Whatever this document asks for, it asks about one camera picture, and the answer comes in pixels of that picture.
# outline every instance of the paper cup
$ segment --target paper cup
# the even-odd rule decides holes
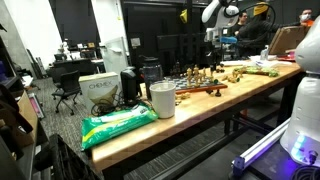
[[[159,82],[150,85],[152,106],[159,118],[169,118],[175,113],[176,85],[170,82]]]

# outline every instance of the wall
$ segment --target wall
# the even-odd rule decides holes
[[[4,0],[21,40],[33,57],[41,57],[45,68],[52,63],[61,44],[48,0]]]
[[[128,44],[123,23],[120,0],[91,0],[95,13],[101,43],[117,37],[124,37],[126,52]]]
[[[22,68],[32,71],[29,56],[4,0],[0,0],[0,12],[0,24],[2,24],[2,26],[8,31],[5,32],[0,30],[0,36],[2,37],[4,44],[7,46],[7,50],[12,61],[19,64]]]

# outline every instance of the bottle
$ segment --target bottle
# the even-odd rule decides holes
[[[266,45],[265,49],[261,51],[260,60],[268,60],[269,56],[269,46]]]
[[[147,98],[151,100],[150,85],[163,80],[163,72],[158,58],[145,57],[142,73],[146,84]]]

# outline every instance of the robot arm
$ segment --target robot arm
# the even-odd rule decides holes
[[[233,0],[213,0],[202,13],[202,22],[207,23],[205,41],[214,41],[223,27],[231,27],[238,21],[239,9],[229,6]]]

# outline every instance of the office chair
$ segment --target office chair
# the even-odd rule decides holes
[[[73,103],[77,104],[77,102],[75,101],[75,98],[81,91],[79,78],[80,78],[79,71],[74,71],[71,73],[65,73],[61,75],[61,79],[60,79],[61,89],[52,93],[52,96],[60,97],[60,101],[56,106],[56,113],[59,113],[58,107],[60,103],[63,102],[71,110],[70,115],[71,116],[74,115],[73,109],[64,100],[71,95],[75,95],[73,97]]]
[[[64,67],[51,68],[50,74],[52,77],[53,84],[56,86],[56,91],[61,89],[61,75],[67,73],[67,70]]]

